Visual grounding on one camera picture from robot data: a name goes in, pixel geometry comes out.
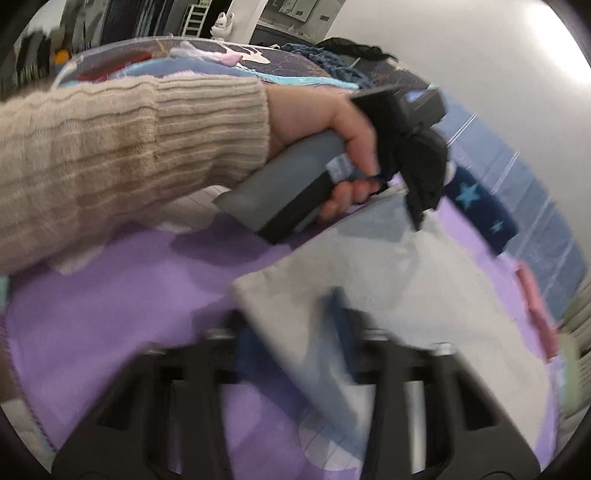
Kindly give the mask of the beige knit sweater forearm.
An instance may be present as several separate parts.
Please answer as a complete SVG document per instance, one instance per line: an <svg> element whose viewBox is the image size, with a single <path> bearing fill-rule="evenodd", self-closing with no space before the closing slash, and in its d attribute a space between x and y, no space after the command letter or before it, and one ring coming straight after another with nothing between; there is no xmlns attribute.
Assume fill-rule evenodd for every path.
<svg viewBox="0 0 591 480"><path fill-rule="evenodd" d="M124 78L1 107L1 271L19 272L139 212L266 162L269 108L253 78Z"/></svg>

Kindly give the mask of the person's left hand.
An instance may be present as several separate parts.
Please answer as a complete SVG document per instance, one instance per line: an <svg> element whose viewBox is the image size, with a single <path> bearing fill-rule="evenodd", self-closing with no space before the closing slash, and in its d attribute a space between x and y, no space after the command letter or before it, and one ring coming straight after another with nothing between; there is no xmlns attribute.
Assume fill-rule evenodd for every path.
<svg viewBox="0 0 591 480"><path fill-rule="evenodd" d="M270 162L301 139L332 130L344 140L353 166L368 177L335 185L318 211L319 221L335 219L380 189L374 179L380 173L375 129L348 96L329 89L273 84L263 85L263 93L269 124L264 161Z"/></svg>

